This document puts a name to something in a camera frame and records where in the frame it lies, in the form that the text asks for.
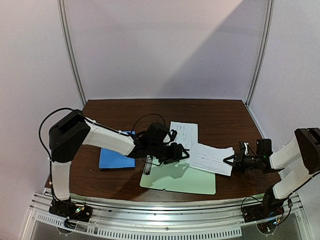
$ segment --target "blue object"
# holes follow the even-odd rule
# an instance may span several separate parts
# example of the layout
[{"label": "blue object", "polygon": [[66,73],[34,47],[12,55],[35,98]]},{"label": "blue object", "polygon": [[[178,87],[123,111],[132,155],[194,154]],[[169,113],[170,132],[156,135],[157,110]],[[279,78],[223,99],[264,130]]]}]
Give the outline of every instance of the blue object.
[{"label": "blue object", "polygon": [[126,157],[116,151],[111,151],[101,148],[99,168],[100,169],[124,169],[135,168],[136,160],[134,158]]}]

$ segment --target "white wall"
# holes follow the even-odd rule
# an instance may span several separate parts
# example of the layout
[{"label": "white wall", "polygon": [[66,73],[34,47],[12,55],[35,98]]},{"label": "white wall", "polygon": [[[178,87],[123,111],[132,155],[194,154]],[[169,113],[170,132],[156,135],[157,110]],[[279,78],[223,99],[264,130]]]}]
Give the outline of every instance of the white wall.
[{"label": "white wall", "polygon": [[[275,1],[270,36],[250,106],[278,150],[297,128],[320,127],[320,1]],[[299,191],[320,239],[320,177]]]},{"label": "white wall", "polygon": [[267,0],[68,0],[88,99],[245,99]]},{"label": "white wall", "polygon": [[0,1],[0,9],[0,239],[16,240],[49,175],[39,124],[56,108],[81,103],[57,1]]}]

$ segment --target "clipboard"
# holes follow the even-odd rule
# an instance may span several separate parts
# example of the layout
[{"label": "clipboard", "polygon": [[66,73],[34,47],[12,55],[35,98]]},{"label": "clipboard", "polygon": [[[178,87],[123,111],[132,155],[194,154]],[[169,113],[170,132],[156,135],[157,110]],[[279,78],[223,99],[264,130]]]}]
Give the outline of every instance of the clipboard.
[{"label": "clipboard", "polygon": [[189,167],[186,160],[159,164],[148,156],[140,180],[140,187],[188,194],[216,194],[216,175]]}]

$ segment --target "sheet of paper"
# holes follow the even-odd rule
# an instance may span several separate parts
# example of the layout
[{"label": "sheet of paper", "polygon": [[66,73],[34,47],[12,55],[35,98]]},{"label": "sheet of paper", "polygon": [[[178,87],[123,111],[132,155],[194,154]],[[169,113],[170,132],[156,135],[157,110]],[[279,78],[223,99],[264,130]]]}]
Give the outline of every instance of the sheet of paper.
[{"label": "sheet of paper", "polygon": [[190,158],[187,159],[187,163],[191,168],[231,176],[232,166],[224,163],[223,160],[235,154],[232,147],[214,148],[196,143],[189,153]]},{"label": "sheet of paper", "polygon": [[195,143],[198,143],[198,124],[172,121],[170,130],[172,129],[177,131],[174,141],[182,144],[185,149],[191,149]]}]

